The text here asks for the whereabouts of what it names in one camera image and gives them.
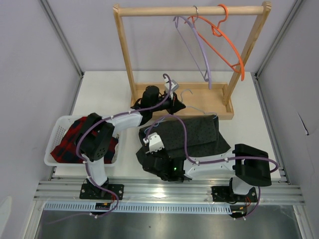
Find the light blue wire hanger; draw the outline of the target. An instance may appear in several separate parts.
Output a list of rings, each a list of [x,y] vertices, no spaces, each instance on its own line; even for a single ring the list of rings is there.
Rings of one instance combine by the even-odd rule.
[[[183,93],[186,92],[186,91],[188,91],[188,92],[190,92],[191,94],[193,94],[193,92],[192,92],[191,89],[185,89],[185,90],[183,90],[183,91],[180,93],[180,99],[181,99],[181,102],[182,102],[182,103],[183,103],[183,96],[182,96],[182,95],[183,95]],[[213,115],[213,119],[217,118],[217,113],[216,113],[216,112],[205,112],[205,111],[202,110],[202,109],[196,108],[196,107],[194,107],[194,106],[188,106],[188,105],[186,105],[186,108],[190,108],[190,109],[194,109],[194,110],[196,110],[196,111],[199,111],[199,112],[201,112],[203,115]],[[146,136],[148,136],[148,135],[150,134],[150,133],[149,133],[150,129],[153,128],[153,127],[159,126],[159,124],[162,123],[164,120],[165,120],[165,117],[162,118],[162,119],[156,120],[154,125],[151,125],[151,126],[147,127],[147,128],[144,130],[144,134],[145,134]]]

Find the dark grey dotted skirt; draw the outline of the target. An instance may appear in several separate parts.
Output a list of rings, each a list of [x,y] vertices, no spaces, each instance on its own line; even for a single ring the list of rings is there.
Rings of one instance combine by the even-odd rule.
[[[163,142],[167,155],[178,162],[188,161],[184,145],[190,157],[207,157],[228,152],[231,146],[219,132],[219,119],[214,116],[202,116],[179,120],[168,120],[159,123],[152,129],[147,127],[139,130],[141,143],[146,133],[157,133]]]

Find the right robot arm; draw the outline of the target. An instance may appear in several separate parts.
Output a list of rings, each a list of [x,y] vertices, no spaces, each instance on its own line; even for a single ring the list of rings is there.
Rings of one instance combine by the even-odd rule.
[[[182,183],[186,180],[208,179],[211,176],[230,178],[228,197],[239,201],[252,187],[272,185],[270,159],[267,152],[237,144],[232,152],[200,157],[170,157],[165,149],[136,153],[142,169],[163,181]]]

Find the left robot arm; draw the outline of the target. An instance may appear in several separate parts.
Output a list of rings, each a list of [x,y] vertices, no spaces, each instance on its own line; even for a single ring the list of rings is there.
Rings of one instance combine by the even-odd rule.
[[[87,116],[74,143],[76,155],[85,164],[88,181],[92,184],[90,192],[95,198],[103,199],[108,194],[108,176],[103,158],[112,137],[125,129],[145,125],[152,119],[154,112],[167,111],[172,115],[185,109],[185,105],[178,100],[175,93],[178,84],[172,83],[170,86],[165,83],[164,87],[164,94],[160,96],[158,87],[147,86],[142,98],[126,112],[106,118],[96,113]]]

